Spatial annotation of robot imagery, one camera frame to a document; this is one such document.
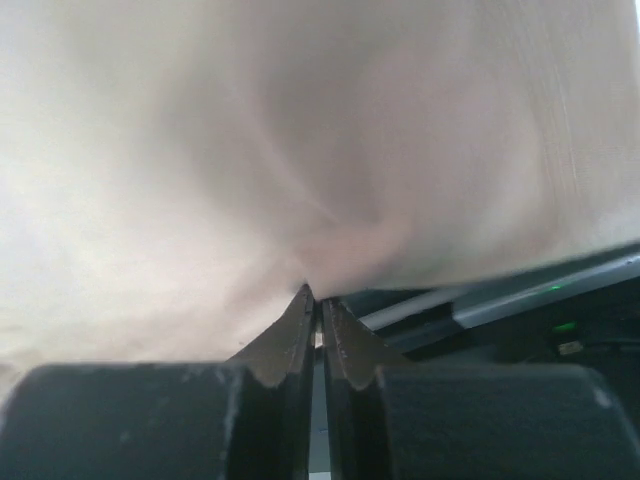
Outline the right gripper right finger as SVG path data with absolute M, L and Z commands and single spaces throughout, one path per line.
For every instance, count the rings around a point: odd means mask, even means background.
M 321 305 L 335 479 L 635 479 L 639 436 L 595 371 L 420 365 Z

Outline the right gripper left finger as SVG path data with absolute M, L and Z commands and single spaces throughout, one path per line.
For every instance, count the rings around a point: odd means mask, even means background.
M 5 479 L 305 479 L 308 287 L 225 362 L 50 364 L 1 410 Z

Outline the beige t shirt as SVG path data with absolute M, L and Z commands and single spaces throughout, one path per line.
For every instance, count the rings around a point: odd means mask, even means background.
M 5 1 L 1 364 L 639 237 L 631 1 Z

